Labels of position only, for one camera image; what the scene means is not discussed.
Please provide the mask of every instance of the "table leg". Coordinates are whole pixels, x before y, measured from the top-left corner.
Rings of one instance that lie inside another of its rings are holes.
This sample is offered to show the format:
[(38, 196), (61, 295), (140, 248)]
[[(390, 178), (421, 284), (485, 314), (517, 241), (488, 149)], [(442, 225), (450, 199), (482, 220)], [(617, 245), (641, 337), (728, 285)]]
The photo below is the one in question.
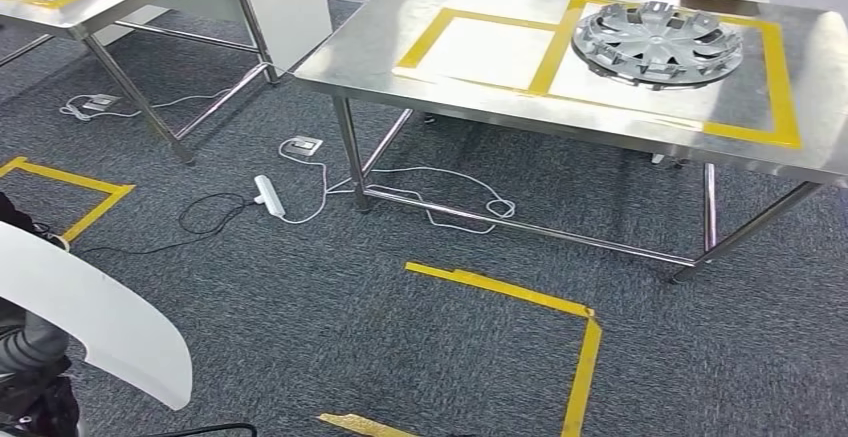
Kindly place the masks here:
[(362, 161), (359, 157), (359, 145), (356, 142), (356, 132), (353, 128), (353, 116), (350, 113), (350, 101), (344, 97), (333, 97), (333, 107), (339, 119), (347, 160), (350, 163), (350, 179), (353, 183), (353, 195), (356, 197), (356, 210), (368, 212), (371, 207), (365, 195), (365, 174), (362, 172)]
[(46, 44), (47, 42), (50, 42), (51, 40), (53, 40), (52, 35), (49, 35), (49, 34), (42, 35), (41, 37), (33, 40), (32, 42), (21, 47), (20, 49), (12, 52), (11, 54), (9, 54), (9, 55), (7, 55), (3, 58), (0, 58), (0, 67), (3, 67), (4, 65), (8, 64), (9, 62), (12, 62), (13, 60), (17, 59), (18, 57), (23, 57), (24, 55), (30, 53), (31, 51), (37, 49), (38, 47), (41, 47), (43, 44)]
[[(247, 22), (247, 29), (250, 31), (250, 36), (253, 37), (253, 42), (259, 50), (259, 60), (268, 64), (273, 64), (271, 53), (268, 51), (268, 44), (265, 42), (265, 35), (262, 33), (262, 28), (259, 26), (259, 19), (256, 18), (256, 12), (253, 11), (253, 5), (250, 0), (239, 0), (241, 10), (244, 13), (244, 20)], [(280, 75), (277, 69), (272, 66), (265, 67), (265, 78), (271, 84), (280, 83)]]
[(177, 157), (183, 161), (185, 164), (190, 164), (194, 161), (194, 155), (186, 149), (182, 143), (174, 136), (171, 130), (165, 125), (165, 122), (159, 117), (159, 114), (153, 109), (150, 105), (150, 102), (147, 101), (147, 98), (138, 90), (138, 87), (130, 80), (129, 76), (124, 72), (123, 69), (115, 62), (115, 59), (109, 55), (109, 52), (97, 40), (96, 37), (89, 36), (82, 40), (82, 42), (88, 47), (92, 54), (103, 64), (103, 67), (106, 68), (106, 71), (118, 85), (121, 86), (121, 89), (124, 91), (124, 94), (138, 107), (141, 111), (141, 115), (143, 115), (150, 125), (159, 132), (159, 134), (168, 141), (171, 145), (171, 149), (177, 154)]
[(750, 222), (740, 227), (736, 232), (731, 234), (730, 237), (722, 240), (718, 243), (718, 245), (704, 253), (704, 255), (695, 261), (694, 267), (688, 267), (678, 272), (674, 277), (672, 277), (671, 281), (673, 283), (681, 283), (690, 280), (695, 273), (705, 265), (730, 252), (745, 239), (754, 235), (758, 230), (770, 223), (772, 220), (788, 212), (792, 209), (792, 207), (803, 202), (807, 197), (810, 197), (821, 190), (822, 187), (822, 184), (816, 184), (813, 182), (804, 182), (803, 184), (795, 187), (769, 208), (760, 212), (760, 214), (751, 219)]
[(718, 243), (716, 217), (715, 165), (704, 164), (704, 252)]

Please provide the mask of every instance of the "gray carpet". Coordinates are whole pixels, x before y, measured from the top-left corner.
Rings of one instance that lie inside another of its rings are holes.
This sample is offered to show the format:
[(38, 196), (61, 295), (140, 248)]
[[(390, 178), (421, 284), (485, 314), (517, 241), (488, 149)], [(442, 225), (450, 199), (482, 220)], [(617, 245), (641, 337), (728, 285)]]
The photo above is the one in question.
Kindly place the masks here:
[[(332, 1), (337, 23), (355, 8)], [(178, 13), (157, 24), (244, 38), (238, 28)], [(0, 31), (0, 53), (13, 47), (9, 33)], [(150, 35), (111, 50), (156, 102), (214, 93), (253, 62)], [(311, 213), (320, 198), (317, 169), (276, 156), (277, 144), (296, 134), (325, 139), (314, 160), (330, 166), (333, 181), (345, 176), (329, 99), (290, 77), (277, 88), (257, 83), (204, 124), (189, 142), (198, 164), (186, 167), (140, 120), (85, 124), (58, 114), (70, 96), (117, 91), (97, 62), (79, 56), (75, 44), (50, 43), (26, 65), (0, 70), (0, 162), (25, 155), (138, 185), (75, 242), (77, 250), (185, 240), (176, 217), (186, 205), (214, 192), (251, 197), (260, 173), (277, 184), (290, 216)], [(25, 82), (17, 73), (24, 67)], [(176, 126), (202, 106), (163, 114)], [(357, 103), (354, 111), (368, 151), (400, 109)], [(518, 204), (524, 221), (690, 255), (700, 245), (697, 165), (651, 166), (636, 152), (419, 118), (380, 166), (413, 164), (483, 179)], [(725, 235), (795, 185), (719, 171)], [(442, 175), (378, 181), (477, 210), (489, 198)], [(60, 228), (92, 200), (20, 175), (0, 179), (0, 189)], [(349, 196), (332, 197), (302, 226), (252, 207), (217, 238), (192, 246), (86, 257), (182, 331), (195, 368), (191, 404), (171, 412), (85, 364), (74, 369), (76, 389), (96, 436), (226, 421), (252, 422), (264, 436), (349, 435), (318, 421), (324, 412), (426, 436), (559, 435), (583, 322), (403, 270), (419, 261), (596, 309), (604, 336), (584, 435), (841, 436), (848, 428), (846, 209), (848, 195), (828, 189), (697, 281), (670, 286), (664, 279), (673, 266), (509, 230), (481, 237), (438, 229), (422, 212), (389, 203), (360, 215)], [(221, 211), (198, 209), (192, 223)]]

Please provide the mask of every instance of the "white cable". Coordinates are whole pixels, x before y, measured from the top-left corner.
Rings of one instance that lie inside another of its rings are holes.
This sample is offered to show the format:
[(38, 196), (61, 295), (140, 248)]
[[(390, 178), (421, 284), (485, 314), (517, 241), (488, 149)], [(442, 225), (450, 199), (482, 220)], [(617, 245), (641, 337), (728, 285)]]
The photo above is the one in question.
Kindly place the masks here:
[[(351, 181), (350, 178), (347, 178), (347, 179), (345, 179), (345, 180), (343, 180), (343, 181), (341, 181), (341, 182), (339, 182), (339, 183), (337, 183), (337, 184), (335, 184), (331, 187), (328, 187), (327, 165), (326, 164), (321, 163), (321, 162), (307, 162), (305, 160), (296, 159), (296, 158), (294, 158), (290, 155), (286, 155), (285, 151), (283, 150), (283, 147), (285, 147), (285, 145), (288, 144), (289, 142), (293, 142), (295, 140), (296, 139), (288, 139), (288, 140), (283, 141), (283, 143), (280, 144), (280, 147), (277, 150), (277, 153), (280, 154), (281, 157), (284, 157), (288, 160), (291, 160), (292, 162), (297, 162), (299, 164), (304, 164), (304, 165), (311, 165), (311, 166), (315, 166), (315, 167), (321, 167), (321, 178), (322, 178), (323, 183), (324, 183), (324, 191), (322, 192), (322, 195), (321, 195), (321, 206), (318, 207), (318, 210), (316, 210), (312, 215), (310, 215), (306, 219), (298, 220), (298, 221), (291, 221), (291, 220), (286, 219), (285, 217), (280, 217), (280, 219), (283, 222), (297, 225), (297, 224), (304, 224), (304, 223), (309, 222), (310, 220), (314, 219), (315, 217), (318, 217), (318, 215), (320, 215), (321, 212), (324, 211), (324, 208), (327, 206), (327, 196), (328, 195), (350, 194), (350, 193), (353, 193), (353, 190), (337, 190), (339, 187), (349, 183)], [(398, 172), (414, 172), (414, 171), (441, 172), (441, 173), (444, 173), (444, 174), (455, 175), (457, 177), (462, 177), (464, 179), (468, 179), (468, 180), (480, 185), (484, 189), (488, 190), (495, 197), (494, 199), (486, 202), (486, 210), (488, 210), (492, 215), (494, 215), (496, 217), (500, 217), (502, 219), (508, 219), (508, 218), (515, 215), (515, 202), (513, 202), (511, 200), (504, 199), (503, 197), (500, 196), (500, 194), (497, 193), (497, 191), (495, 191), (495, 189), (493, 189), (490, 185), (486, 184), (485, 182), (478, 180), (478, 179), (475, 179), (474, 177), (471, 177), (470, 175), (463, 174), (461, 172), (455, 172), (453, 170), (446, 170), (446, 169), (437, 169), (435, 167), (424, 167), (424, 166), (407, 167), (407, 168), (403, 168), (403, 169), (373, 169), (372, 170), (372, 172), (378, 172), (378, 173), (384, 173), (384, 174), (391, 174), (391, 173), (398, 173)], [(385, 185), (377, 185), (377, 184), (371, 184), (371, 185), (368, 186), (368, 188), (369, 189), (391, 190), (391, 191), (394, 191), (394, 192), (411, 194), (411, 195), (414, 195), (415, 197), (417, 197), (420, 202), (425, 201), (424, 197), (420, 193), (418, 193), (414, 190), (397, 189), (397, 188), (394, 188), (394, 187), (387, 187)], [(503, 212), (500, 212), (500, 211), (494, 209), (492, 206), (495, 205), (495, 204), (504, 205), (506, 207), (506, 210), (503, 211)], [(456, 230), (461, 230), (463, 232), (468, 232), (468, 233), (477, 234), (477, 235), (488, 234), (491, 231), (495, 230), (495, 227), (496, 227), (496, 225), (491, 225), (486, 230), (474, 230), (474, 229), (468, 229), (468, 228), (465, 228), (465, 227), (460, 227), (460, 226), (451, 225), (451, 224), (441, 224), (439, 222), (436, 222), (435, 218), (433, 217), (433, 213), (430, 211), (430, 209), (424, 209), (424, 210), (425, 210), (425, 212), (427, 212), (427, 219), (430, 221), (431, 224), (435, 225), (436, 227), (445, 227), (445, 228), (448, 228), (448, 229), (456, 229)]]
[[(225, 93), (229, 92), (230, 90), (231, 89), (224, 89), (224, 90), (218, 92), (215, 95), (190, 95), (188, 97), (183, 97), (181, 99), (177, 99), (173, 102), (168, 102), (167, 104), (154, 105), (153, 108), (159, 109), (159, 108), (162, 108), (162, 107), (170, 107), (172, 105), (177, 105), (179, 103), (185, 102), (186, 100), (192, 100), (192, 99), (217, 99), (218, 97), (224, 95)], [(82, 99), (82, 98), (91, 99), (93, 97), (96, 97), (96, 96), (94, 96), (94, 95), (77, 95), (76, 97), (72, 97), (70, 100), (68, 100), (67, 103), (65, 103), (64, 107), (59, 108), (59, 112), (61, 112), (62, 114), (65, 114), (65, 115), (72, 115), (76, 119), (78, 119), (82, 122), (90, 122), (92, 119), (94, 119), (96, 117), (105, 117), (105, 116), (135, 117), (135, 116), (141, 114), (141, 111), (139, 110), (137, 112), (133, 112), (132, 114), (120, 114), (118, 112), (100, 112), (100, 113), (97, 113), (97, 114), (90, 114), (89, 115), (89, 114), (82, 112), (81, 110), (79, 110), (79, 108), (77, 108), (77, 106), (74, 105), (74, 101), (77, 100), (77, 99)]]

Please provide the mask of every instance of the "metal table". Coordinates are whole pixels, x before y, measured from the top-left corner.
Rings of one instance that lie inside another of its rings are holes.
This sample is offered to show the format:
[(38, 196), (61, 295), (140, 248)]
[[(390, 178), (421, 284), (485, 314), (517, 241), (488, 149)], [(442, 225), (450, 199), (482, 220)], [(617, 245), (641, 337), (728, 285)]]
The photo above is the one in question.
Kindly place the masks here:
[[(255, 45), (214, 39), (201, 35), (161, 29), (157, 27), (122, 22), (121, 18), (139, 10), (155, 0), (0, 0), (0, 24), (24, 26), (45, 34), (12, 54), (0, 58), (0, 67), (38, 48), (54, 37), (69, 38), (85, 44), (120, 85), (126, 96), (138, 107), (153, 128), (170, 144), (173, 151), (185, 163), (194, 156), (181, 141), (213, 112), (229, 101), (238, 91), (260, 74), (264, 73), (270, 83), (279, 82), (279, 75), (271, 66), (268, 47), (259, 28), (256, 15), (249, 0), (239, 0), (248, 29)], [(147, 98), (109, 55), (105, 46), (95, 37), (95, 32), (106, 26), (117, 24), (139, 31), (151, 32), (181, 39), (217, 45), (230, 49), (258, 54), (260, 63), (248, 71), (232, 89), (219, 97), (205, 112), (193, 118), (184, 128), (174, 132), (165, 124)]]
[[(654, 91), (589, 71), (571, 49), (577, 20), (614, 1), (652, 0), (366, 3), (296, 72), (333, 96), (358, 210), (367, 211), (370, 198), (399, 202), (678, 264), (683, 269), (673, 280), (683, 281), (823, 184), (848, 187), (848, 32), (838, 13), (737, 0), (659, 0), (722, 15), (743, 32), (746, 60), (720, 82)], [(474, 38), (474, 32), (486, 39)], [(550, 35), (541, 38), (539, 32)], [(453, 40), (442, 45), (444, 39)], [(475, 66), (490, 64), (479, 55), (467, 57), (490, 41), (504, 47), (489, 60), (512, 62), (498, 77), (491, 77), (497, 74), (492, 69), (474, 74)], [(440, 62), (428, 63), (439, 56)], [(450, 62), (464, 59), (472, 63)], [(529, 83), (519, 75), (528, 61), (534, 68), (538, 63)], [(369, 173), (411, 111), (403, 112), (363, 164), (351, 98), (705, 162), (704, 252), (696, 258), (670, 255), (371, 188)], [(804, 183), (719, 241), (714, 164)]]

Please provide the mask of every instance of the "power cord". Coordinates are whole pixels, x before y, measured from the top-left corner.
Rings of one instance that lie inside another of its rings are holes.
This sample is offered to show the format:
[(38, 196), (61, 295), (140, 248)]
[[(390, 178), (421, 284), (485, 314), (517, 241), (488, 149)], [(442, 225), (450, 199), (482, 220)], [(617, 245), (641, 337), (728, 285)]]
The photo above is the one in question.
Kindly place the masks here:
[(213, 425), (211, 427), (202, 427), (200, 429), (184, 430), (180, 432), (168, 432), (167, 434), (145, 435), (143, 437), (188, 437), (190, 435), (208, 434), (210, 432), (221, 432), (224, 430), (233, 429), (246, 430), (250, 432), (250, 437), (257, 437), (259, 435), (259, 432), (253, 425), (246, 423), (238, 423)]
[[(160, 109), (162, 107), (170, 107), (172, 105), (177, 105), (177, 104), (180, 104), (182, 102), (185, 102), (187, 100), (192, 100), (192, 99), (217, 99), (218, 97), (226, 94), (230, 90), (231, 89), (224, 89), (224, 90), (222, 90), (222, 91), (220, 91), (220, 92), (218, 92), (214, 95), (190, 95), (188, 97), (183, 97), (181, 99), (177, 99), (173, 102), (168, 102), (167, 104), (154, 105), (153, 108), (154, 109)], [(136, 116), (141, 114), (140, 110), (133, 112), (132, 114), (121, 114), (121, 113), (118, 113), (118, 112), (100, 112), (100, 113), (97, 113), (97, 114), (86, 114), (83, 111), (81, 111), (77, 106), (74, 105), (74, 101), (76, 101), (78, 99), (83, 99), (83, 98), (91, 99), (93, 97), (96, 97), (96, 96), (95, 95), (77, 95), (75, 97), (71, 97), (68, 100), (68, 102), (65, 103), (64, 107), (59, 108), (59, 112), (64, 114), (64, 115), (72, 115), (77, 120), (80, 120), (82, 122), (91, 122), (92, 119), (95, 119), (97, 117), (110, 116), (110, 117), (130, 118), (130, 117), (136, 117)]]
[[(229, 211), (227, 211), (227, 213), (224, 214), (224, 217), (222, 217), (221, 220), (219, 220), (217, 223), (215, 223), (215, 225), (212, 226), (212, 228), (210, 228), (210, 229), (196, 230), (196, 229), (189, 228), (189, 226), (186, 225), (186, 217), (188, 217), (191, 210), (196, 205), (201, 204), (201, 203), (206, 202), (206, 201), (211, 200), (211, 199), (215, 199), (215, 198), (228, 198), (228, 199), (234, 200), (236, 202), (236, 206), (233, 207), (232, 209), (230, 209)], [(212, 237), (215, 237), (216, 235), (220, 234), (224, 230), (224, 228), (226, 228), (227, 224), (229, 224), (233, 219), (235, 219), (236, 217), (241, 215), (241, 213), (244, 212), (244, 209), (246, 209), (247, 207), (250, 207), (251, 205), (258, 205), (258, 204), (256, 204), (255, 202), (253, 202), (250, 199), (245, 199), (241, 195), (233, 194), (233, 193), (230, 193), (230, 192), (220, 192), (220, 193), (217, 193), (217, 194), (207, 195), (207, 196), (201, 197), (201, 198), (195, 200), (194, 202), (192, 202), (191, 204), (189, 204), (188, 207), (186, 207), (180, 213), (179, 217), (177, 217), (177, 223), (180, 225), (180, 228), (182, 228), (184, 231), (188, 232), (189, 234), (198, 235), (199, 237), (196, 238), (196, 239), (187, 240), (187, 241), (184, 241), (184, 242), (178, 242), (176, 244), (170, 244), (170, 245), (166, 245), (164, 247), (159, 247), (157, 249), (145, 250), (145, 251), (132, 251), (132, 250), (125, 250), (125, 249), (118, 249), (118, 248), (115, 248), (115, 247), (96, 247), (96, 248), (93, 248), (93, 249), (84, 250), (84, 251), (80, 252), (78, 255), (84, 255), (84, 254), (88, 254), (88, 253), (91, 253), (91, 252), (99, 252), (99, 251), (103, 251), (103, 250), (108, 250), (108, 251), (112, 251), (112, 252), (120, 252), (122, 254), (128, 254), (128, 255), (150, 255), (150, 254), (155, 254), (157, 252), (162, 252), (164, 250), (169, 250), (169, 249), (174, 249), (174, 248), (177, 248), (177, 247), (182, 247), (184, 245), (194, 244), (194, 243), (200, 242), (202, 240), (211, 239)]]
[[(312, 213), (312, 215), (310, 215), (309, 217), (307, 217), (303, 220), (296, 220), (296, 221), (286, 219), (285, 216), (279, 217), (279, 219), (282, 220), (283, 222), (286, 222), (288, 224), (298, 225), (298, 224), (305, 224), (306, 222), (309, 222), (310, 220), (318, 217), (321, 214), (321, 212), (324, 211), (324, 208), (327, 206), (327, 196), (328, 195), (349, 194), (349, 193), (352, 193), (353, 191), (352, 190), (337, 190), (339, 187), (350, 183), (350, 180), (351, 180), (350, 178), (347, 178), (347, 179), (345, 179), (345, 180), (343, 180), (343, 181), (341, 181), (341, 182), (339, 182), (339, 183), (337, 183), (333, 186), (328, 186), (327, 165), (326, 164), (321, 163), (321, 162), (308, 162), (308, 161), (305, 161), (305, 160), (296, 159), (296, 158), (294, 158), (290, 155), (286, 155), (283, 148), (285, 147), (286, 144), (293, 142), (295, 140), (296, 139), (284, 140), (280, 144), (279, 148), (277, 149), (277, 153), (280, 155), (280, 157), (291, 160), (292, 162), (296, 162), (298, 164), (320, 167), (321, 168), (321, 178), (322, 178), (322, 181), (324, 183), (324, 191), (321, 194), (321, 205), (318, 207), (318, 210), (316, 210), (315, 212)], [(490, 185), (486, 184), (485, 182), (483, 182), (479, 179), (475, 179), (474, 177), (471, 177), (470, 175), (463, 174), (461, 172), (456, 172), (456, 171), (447, 170), (447, 169), (438, 169), (438, 168), (435, 168), (435, 167), (426, 167), (426, 166), (407, 167), (407, 168), (403, 168), (403, 169), (373, 169), (372, 170), (372, 172), (381, 173), (381, 174), (391, 174), (391, 173), (399, 173), (399, 172), (416, 172), (416, 171), (440, 172), (440, 173), (443, 173), (443, 174), (454, 175), (454, 176), (457, 176), (457, 177), (462, 177), (464, 179), (470, 180), (470, 181), (474, 182), (475, 184), (477, 184), (477, 185), (483, 187), (484, 189), (488, 190), (492, 194), (492, 196), (494, 196), (494, 199), (486, 202), (486, 210), (489, 211), (489, 213), (491, 213), (492, 215), (494, 215), (496, 217), (502, 218), (502, 219), (508, 219), (508, 218), (513, 217), (515, 215), (515, 208), (516, 208), (515, 202), (513, 202), (511, 200), (504, 199), (503, 197), (500, 196), (500, 194), (497, 193), (497, 191), (495, 191), (495, 189), (493, 189)], [(401, 192), (401, 193), (405, 193), (405, 194), (410, 194), (410, 195), (414, 195), (420, 202), (424, 202), (424, 197), (419, 192), (416, 192), (414, 190), (397, 189), (397, 188), (394, 188), (394, 187), (387, 187), (385, 185), (377, 185), (377, 184), (368, 185), (368, 188), (369, 189), (390, 190), (390, 191), (393, 191), (393, 192)], [(496, 208), (494, 208), (495, 205), (503, 205), (504, 210), (503, 211), (497, 210)], [(486, 235), (486, 234), (492, 232), (493, 230), (495, 230), (495, 227), (497, 227), (496, 225), (490, 225), (489, 228), (487, 228), (486, 230), (474, 230), (474, 229), (469, 229), (469, 228), (466, 228), (466, 227), (460, 227), (460, 226), (457, 226), (457, 225), (439, 223), (439, 222), (436, 222), (436, 220), (434, 219), (433, 213), (430, 211), (430, 209), (425, 209), (425, 212), (427, 212), (427, 219), (430, 221), (431, 224), (433, 224), (436, 227), (444, 227), (444, 228), (448, 228), (448, 229), (461, 230), (463, 232), (468, 232), (470, 234), (476, 234), (476, 235)]]

